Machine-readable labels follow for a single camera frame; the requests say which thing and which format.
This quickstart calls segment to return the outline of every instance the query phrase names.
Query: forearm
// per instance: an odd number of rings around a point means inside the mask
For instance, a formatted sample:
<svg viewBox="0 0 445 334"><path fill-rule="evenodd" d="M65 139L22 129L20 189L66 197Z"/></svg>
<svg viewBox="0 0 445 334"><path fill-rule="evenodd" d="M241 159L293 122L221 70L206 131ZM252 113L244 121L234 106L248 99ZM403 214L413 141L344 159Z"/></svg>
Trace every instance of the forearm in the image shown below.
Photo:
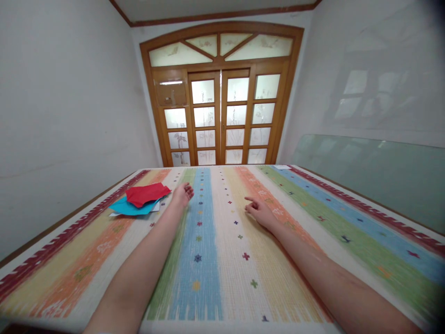
<svg viewBox="0 0 445 334"><path fill-rule="evenodd" d="M289 253L334 318L351 333L420 331L386 299L282 224L271 232Z"/></svg>
<svg viewBox="0 0 445 334"><path fill-rule="evenodd" d="M113 277L86 333L136 333L164 267L183 208L171 202Z"/></svg>

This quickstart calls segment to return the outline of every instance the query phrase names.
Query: white wall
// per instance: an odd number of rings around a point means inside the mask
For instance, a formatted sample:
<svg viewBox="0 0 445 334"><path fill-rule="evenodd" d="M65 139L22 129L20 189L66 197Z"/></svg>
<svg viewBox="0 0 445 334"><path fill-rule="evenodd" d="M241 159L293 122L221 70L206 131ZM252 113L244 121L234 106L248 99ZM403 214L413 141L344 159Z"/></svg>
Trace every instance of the white wall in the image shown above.
<svg viewBox="0 0 445 334"><path fill-rule="evenodd" d="M0 259L158 166L135 60L108 0L0 3Z"/></svg>
<svg viewBox="0 0 445 334"><path fill-rule="evenodd" d="M295 96L295 92L297 89L297 81L299 77L299 73L301 70L301 63L302 59L304 58L305 54L305 46L307 43L307 37L309 34L309 30L311 27L311 20L312 20L312 12L313 11L306 11L306 12L297 12L297 13L283 13L283 14L270 14L270 15L257 15L257 16L247 16L247 17L240 17L240 18L232 18L232 19L222 19L222 20L207 20L207 21L199 21L199 22L185 22L185 23L176 23L176 24L169 24L169 25L162 25L162 26L147 26L147 27L139 27L139 28L133 28L132 29L132 36L134 41L134 48L136 50L136 57L138 61L139 66L139 73L142 79L142 85L144 87L144 94L145 94L145 101L146 101L146 107L148 109L148 114L150 116L150 124L151 127L151 133L153 135L153 141L156 145L156 152L158 157L158 162L162 166L162 158L159 148L159 141L158 141L158 135L156 133L155 123L154 123L154 117L153 117L153 110L150 102L150 96L148 94L148 87L147 87L147 80L144 72L144 65L142 63L142 56L140 54L140 48L139 44L145 41L148 41L150 39L153 39L155 37L184 29L191 26L197 26L205 23L211 23L211 22L218 22L218 21L257 21L257 22L268 22L268 23L279 23L284 24L288 26L297 26L305 29L303 40L301 42L301 48L300 48L300 56L297 64L297 69L295 71L295 77L292 84L292 91L289 99L289 106L287 109L286 114L286 121L283 129L283 135L282 138L284 138L284 135L287 131L287 124L288 120L291 114L291 106L293 106L293 100Z"/></svg>
<svg viewBox="0 0 445 334"><path fill-rule="evenodd" d="M445 53L426 1L323 0L315 9L280 163L301 136L344 135L445 147ZM345 96L349 81L361 94ZM355 97L357 100L342 99Z"/></svg>

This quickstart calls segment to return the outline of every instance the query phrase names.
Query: yellow stripe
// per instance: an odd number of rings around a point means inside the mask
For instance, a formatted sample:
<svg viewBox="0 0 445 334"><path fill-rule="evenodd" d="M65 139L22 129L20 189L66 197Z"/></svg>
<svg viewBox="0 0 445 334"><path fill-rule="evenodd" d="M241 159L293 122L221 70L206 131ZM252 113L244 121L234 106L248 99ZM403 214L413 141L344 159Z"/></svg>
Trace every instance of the yellow stripe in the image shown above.
<svg viewBox="0 0 445 334"><path fill-rule="evenodd" d="M287 259L278 241L255 220L244 213L243 180L235 168L225 168L236 210L257 263L259 284L266 293L273 321L324 322L323 311L309 291L306 282Z"/></svg>
<svg viewBox="0 0 445 334"><path fill-rule="evenodd" d="M150 171L137 186L146 186L156 177L159 170ZM88 227L77 235L74 240L63 247L49 262L40 268L25 283L17 288L0 306L5 315L27 315L38 302L49 292L60 276L77 260L79 256L102 234L110 225L109 215L112 209L106 209Z"/></svg>

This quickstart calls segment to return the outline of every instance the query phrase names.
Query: red stripe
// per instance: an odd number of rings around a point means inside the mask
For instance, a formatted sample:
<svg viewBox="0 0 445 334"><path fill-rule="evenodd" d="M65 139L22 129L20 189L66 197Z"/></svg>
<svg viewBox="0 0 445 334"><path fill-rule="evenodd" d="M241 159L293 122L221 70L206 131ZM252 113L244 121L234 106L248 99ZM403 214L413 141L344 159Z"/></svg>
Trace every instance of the red stripe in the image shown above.
<svg viewBox="0 0 445 334"><path fill-rule="evenodd" d="M288 166L291 168L291 170L294 173L304 177L306 180L308 180L312 183L315 183L317 186L319 186L319 187L323 188L324 190L330 192L331 194L341 198L345 202L348 202L349 204L351 204L352 206L355 206L356 208L365 212L366 214L374 217L375 219L377 219L384 225L390 227L393 230L396 230L397 232L404 235L411 241L414 241L415 243L421 245L422 247L428 249L429 251L431 251L433 253L436 253L440 256L445 257L445 245L442 244L441 242L434 240L433 238L427 236L426 234L423 234L422 232L419 232L419 231L415 230L414 228L403 224L402 222L394 219L393 217L390 217L390 216L378 211L377 209L372 208L371 206L359 201L358 199L343 193L342 191L320 181L319 179L314 178L313 176L310 176L309 174L307 174L305 172L302 172L302 171L292 167L291 165L288 165Z"/></svg>
<svg viewBox="0 0 445 334"><path fill-rule="evenodd" d="M0 281L0 303L11 294L19 285L21 285L36 270L44 266L54 255L57 254L67 243L71 242L85 227L90 225L97 216L113 204L119 197L125 194L125 191L132 187L136 182L142 179L150 170L144 170L134 176L130 181L104 199L91 211L82 216L65 231L52 239L48 244L31 255L21 265L15 268L10 274L6 275Z"/></svg>

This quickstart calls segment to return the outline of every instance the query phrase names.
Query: table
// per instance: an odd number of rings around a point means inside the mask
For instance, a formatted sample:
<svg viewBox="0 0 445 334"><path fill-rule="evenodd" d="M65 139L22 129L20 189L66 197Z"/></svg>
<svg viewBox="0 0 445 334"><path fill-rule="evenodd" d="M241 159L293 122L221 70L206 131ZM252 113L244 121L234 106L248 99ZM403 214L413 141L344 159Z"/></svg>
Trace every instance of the table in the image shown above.
<svg viewBox="0 0 445 334"><path fill-rule="evenodd" d="M0 269L0 315L81 332L113 275L167 208L109 217L132 186L195 189L142 333L339 333L280 245L244 213L246 195L422 328L443 291L444 237L297 166L144 169Z"/></svg>

